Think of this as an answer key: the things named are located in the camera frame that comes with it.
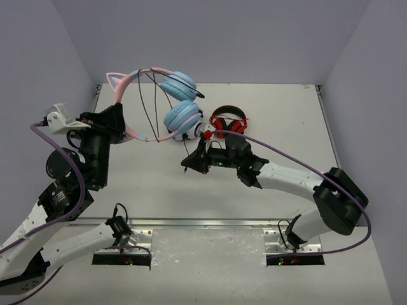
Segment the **red black headphones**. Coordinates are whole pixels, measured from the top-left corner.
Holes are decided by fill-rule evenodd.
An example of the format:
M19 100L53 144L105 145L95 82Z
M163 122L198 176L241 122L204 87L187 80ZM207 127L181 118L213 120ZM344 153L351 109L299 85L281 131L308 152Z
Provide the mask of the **red black headphones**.
M212 113L209 123L217 130L215 136L219 139L223 139L227 136L224 131L231 131L239 134L243 134L248 124L248 117L244 111L233 105L223 105L218 107Z

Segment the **metal base bracket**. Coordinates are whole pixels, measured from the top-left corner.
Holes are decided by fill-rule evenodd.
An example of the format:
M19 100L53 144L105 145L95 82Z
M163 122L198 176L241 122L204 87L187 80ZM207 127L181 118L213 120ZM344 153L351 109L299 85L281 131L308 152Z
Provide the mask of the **metal base bracket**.
M265 241L265 252L267 254L277 255L277 254L291 254L294 252L293 246L287 243L287 247L284 245L280 233L277 227L266 228L263 230L263 236ZM304 253L321 253L322 245L321 240L318 236L313 237L311 240L306 242L301 246L299 250L296 251L297 254Z
M124 251L139 255L148 255L152 251L152 242L153 229L137 227L133 229L132 235L126 244Z

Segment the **left metal base bracket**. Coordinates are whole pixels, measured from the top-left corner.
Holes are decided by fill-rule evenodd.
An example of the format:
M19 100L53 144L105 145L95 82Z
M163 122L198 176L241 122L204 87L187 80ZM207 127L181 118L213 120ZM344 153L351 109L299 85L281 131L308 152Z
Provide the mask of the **left metal base bracket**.
M132 235L126 244L124 251L139 255L148 255L152 251L152 242L153 229L137 227L133 229Z

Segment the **white black headphones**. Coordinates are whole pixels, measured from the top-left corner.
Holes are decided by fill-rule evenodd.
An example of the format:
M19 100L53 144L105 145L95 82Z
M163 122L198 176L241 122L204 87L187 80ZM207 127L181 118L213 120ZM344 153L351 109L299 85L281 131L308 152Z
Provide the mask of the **white black headphones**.
M173 132L177 127L180 127L190 116L192 116L191 111L179 111L178 113L175 110L171 110L168 112L164 119L164 125L167 128L169 133ZM198 112L194 117L193 121L190 121L186 126L188 126L188 130L185 130L183 133L178 133L174 135L172 138L175 141L183 141L183 140L193 140L197 137L197 130L202 126L202 120L204 118L204 113L201 108L198 108Z

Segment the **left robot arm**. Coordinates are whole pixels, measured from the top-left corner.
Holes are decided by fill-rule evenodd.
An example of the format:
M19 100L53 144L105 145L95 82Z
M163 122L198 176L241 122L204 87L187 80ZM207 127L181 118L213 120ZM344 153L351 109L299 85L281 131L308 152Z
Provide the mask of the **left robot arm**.
M46 161L52 183L1 244L1 295L25 294L64 264L89 252L124 246L132 235L125 218L114 215L87 233L49 244L93 203L91 193L107 186L110 147L125 135L123 106L70 119L57 104L31 130L54 148Z

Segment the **right metal base bracket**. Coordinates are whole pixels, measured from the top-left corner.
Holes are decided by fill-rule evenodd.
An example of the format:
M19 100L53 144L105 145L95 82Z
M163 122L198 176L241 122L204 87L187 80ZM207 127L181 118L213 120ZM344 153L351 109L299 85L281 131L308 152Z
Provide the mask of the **right metal base bracket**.
M265 241L265 252L267 254L277 255L277 254L291 254L294 252L293 246L287 243L287 247L284 245L280 233L277 227L266 228L263 230L263 236ZM318 236L313 237L311 240L306 242L301 246L299 250L296 251L297 254L304 253L321 253L322 245L321 240Z

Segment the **metal table edge rail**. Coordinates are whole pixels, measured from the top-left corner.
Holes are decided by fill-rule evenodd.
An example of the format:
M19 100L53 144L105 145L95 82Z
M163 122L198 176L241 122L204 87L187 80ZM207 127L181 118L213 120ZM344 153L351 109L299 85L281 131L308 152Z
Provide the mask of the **metal table edge rail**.
M272 227L280 219L129 218L134 227Z

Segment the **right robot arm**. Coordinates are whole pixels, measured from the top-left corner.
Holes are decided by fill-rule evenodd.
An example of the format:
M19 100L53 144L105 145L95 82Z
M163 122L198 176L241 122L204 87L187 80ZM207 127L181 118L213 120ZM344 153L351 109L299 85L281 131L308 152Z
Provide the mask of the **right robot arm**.
M284 167L255 155L242 137L227 137L224 148L214 148L202 139L181 165L202 174L212 166L234 168L247 187L282 191L314 203L314 211L295 216L280 232L281 243L292 252L323 233L350 235L369 203L342 169L332 167L320 173L308 167L304 170Z

